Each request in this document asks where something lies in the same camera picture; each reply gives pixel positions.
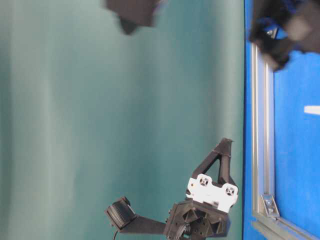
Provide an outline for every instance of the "bolt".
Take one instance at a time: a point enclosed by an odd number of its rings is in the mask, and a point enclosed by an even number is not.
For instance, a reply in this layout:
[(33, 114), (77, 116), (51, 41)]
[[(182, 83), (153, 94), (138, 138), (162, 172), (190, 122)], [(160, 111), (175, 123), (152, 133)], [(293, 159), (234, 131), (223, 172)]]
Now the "bolt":
[(265, 203), (267, 206), (271, 206), (272, 205), (272, 201), (271, 200), (265, 200)]

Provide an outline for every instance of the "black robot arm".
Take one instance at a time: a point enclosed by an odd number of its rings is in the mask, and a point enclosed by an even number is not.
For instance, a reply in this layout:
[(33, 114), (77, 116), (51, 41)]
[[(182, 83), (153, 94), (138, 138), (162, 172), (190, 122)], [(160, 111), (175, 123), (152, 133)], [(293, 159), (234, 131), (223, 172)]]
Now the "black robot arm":
[[(194, 170), (185, 201), (173, 205), (166, 223), (139, 216), (126, 197), (114, 202), (105, 214), (116, 227), (116, 233), (165, 235), (168, 240), (227, 236), (228, 213), (238, 199), (238, 187), (230, 177), (231, 143), (232, 140), (223, 138)], [(218, 181), (214, 182), (206, 172), (217, 160), (220, 160), (220, 169)]]

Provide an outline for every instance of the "blue panel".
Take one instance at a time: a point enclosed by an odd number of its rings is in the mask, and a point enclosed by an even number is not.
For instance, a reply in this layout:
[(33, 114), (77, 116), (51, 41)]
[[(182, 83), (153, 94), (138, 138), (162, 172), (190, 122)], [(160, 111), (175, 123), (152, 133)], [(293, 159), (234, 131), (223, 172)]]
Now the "blue panel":
[[(248, 36), (250, 30), (252, 14), (252, 0), (245, 1), (245, 31)], [(252, 137), (251, 137), (251, 44), (246, 41), (246, 78), (245, 78), (245, 168), (243, 179), (244, 211), (243, 211), (243, 239), (244, 240), (264, 240), (258, 231), (252, 227)]]
[(320, 105), (320, 56), (291, 58), (275, 74), (276, 201), (285, 219), (320, 237), (320, 115), (304, 113)]

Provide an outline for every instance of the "teal curtain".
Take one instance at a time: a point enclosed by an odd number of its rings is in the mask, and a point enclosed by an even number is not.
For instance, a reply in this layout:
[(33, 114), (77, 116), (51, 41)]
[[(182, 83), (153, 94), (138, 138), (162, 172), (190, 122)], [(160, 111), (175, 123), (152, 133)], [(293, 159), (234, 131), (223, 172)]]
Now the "teal curtain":
[(1, 239), (111, 239), (121, 196), (164, 221), (222, 137), (241, 239), (243, 0), (171, 0), (134, 36), (98, 0), (3, 0), (0, 17)]

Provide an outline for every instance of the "black object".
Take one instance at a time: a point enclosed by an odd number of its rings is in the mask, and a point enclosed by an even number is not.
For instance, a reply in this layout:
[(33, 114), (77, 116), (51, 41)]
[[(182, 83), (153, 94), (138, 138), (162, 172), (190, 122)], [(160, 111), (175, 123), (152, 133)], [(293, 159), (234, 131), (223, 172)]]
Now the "black object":
[[(220, 160), (218, 180), (212, 182), (212, 185), (220, 188), (224, 184), (230, 184), (236, 188), (230, 177), (231, 144), (232, 140), (223, 138), (194, 170), (191, 179), (197, 179), (198, 175), (205, 174), (217, 160)], [(218, 210), (216, 205), (199, 202), (192, 198), (175, 203), (169, 211), (170, 216), (166, 223), (137, 215), (126, 197), (114, 202), (105, 210), (105, 213), (119, 233), (165, 235), (168, 240), (205, 240), (208, 237), (225, 237), (230, 227), (228, 212)]]
[[(249, 40), (255, 43), (273, 70), (283, 69), (293, 50), (320, 53), (320, 0), (254, 0)], [(287, 36), (275, 39), (270, 28)]]
[(106, 7), (115, 12), (124, 33), (131, 35), (138, 27), (151, 27), (160, 0), (105, 0)]

